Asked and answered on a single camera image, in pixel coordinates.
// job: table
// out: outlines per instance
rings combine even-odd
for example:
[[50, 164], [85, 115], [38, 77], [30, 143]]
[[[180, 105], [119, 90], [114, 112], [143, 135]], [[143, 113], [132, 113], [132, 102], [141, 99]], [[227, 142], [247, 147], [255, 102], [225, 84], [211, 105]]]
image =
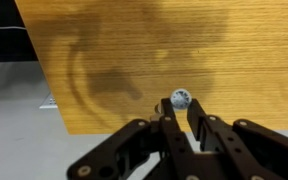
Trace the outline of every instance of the table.
[[16, 2], [70, 134], [148, 119], [177, 88], [227, 123], [288, 129], [288, 0]]

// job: wooden panel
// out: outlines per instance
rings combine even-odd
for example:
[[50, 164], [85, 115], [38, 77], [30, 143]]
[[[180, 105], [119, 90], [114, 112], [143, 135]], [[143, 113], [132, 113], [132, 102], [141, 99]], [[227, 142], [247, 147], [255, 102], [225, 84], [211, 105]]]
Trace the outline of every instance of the wooden panel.
[[228, 123], [288, 129], [288, 0], [17, 5], [71, 134], [148, 118], [177, 88]]

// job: screw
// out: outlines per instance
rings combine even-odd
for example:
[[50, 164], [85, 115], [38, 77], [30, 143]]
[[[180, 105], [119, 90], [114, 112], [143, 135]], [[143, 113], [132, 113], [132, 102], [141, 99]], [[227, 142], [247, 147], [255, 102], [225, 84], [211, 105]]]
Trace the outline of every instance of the screw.
[[78, 170], [77, 170], [77, 174], [80, 177], [85, 177], [87, 175], [89, 175], [91, 173], [91, 167], [90, 166], [81, 166]]
[[144, 126], [144, 125], [145, 125], [145, 122], [141, 121], [141, 122], [138, 123], [138, 125], [139, 125], [139, 126]]
[[240, 125], [242, 125], [242, 126], [247, 126], [247, 123], [244, 122], [244, 121], [241, 121], [241, 122], [240, 122]]
[[210, 116], [210, 120], [212, 120], [212, 121], [216, 121], [216, 117], [214, 117], [214, 116]]
[[195, 175], [189, 175], [186, 177], [186, 180], [200, 180], [200, 179]]
[[261, 176], [254, 175], [251, 177], [251, 180], [264, 180]]
[[168, 117], [168, 116], [166, 116], [165, 118], [165, 121], [170, 121], [170, 120], [172, 120], [170, 117]]

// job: gray surface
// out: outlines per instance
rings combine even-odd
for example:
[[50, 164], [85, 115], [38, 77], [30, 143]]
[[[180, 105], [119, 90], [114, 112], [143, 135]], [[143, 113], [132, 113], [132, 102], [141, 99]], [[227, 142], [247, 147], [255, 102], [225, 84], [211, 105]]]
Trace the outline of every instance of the gray surface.
[[[48, 93], [37, 62], [0, 64], [0, 180], [65, 179], [71, 163], [108, 137], [68, 135], [57, 110], [38, 109]], [[130, 179], [157, 161], [155, 154]]]

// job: white floor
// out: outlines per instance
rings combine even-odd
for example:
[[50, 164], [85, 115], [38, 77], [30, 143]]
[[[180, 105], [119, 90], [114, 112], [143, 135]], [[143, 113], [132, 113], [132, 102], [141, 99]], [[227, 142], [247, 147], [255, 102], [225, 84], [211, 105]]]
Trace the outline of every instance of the white floor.
[[[68, 166], [108, 137], [68, 135], [56, 109], [38, 109], [48, 93], [37, 62], [0, 63], [0, 180], [66, 179]], [[143, 177], [151, 159], [130, 179]]]

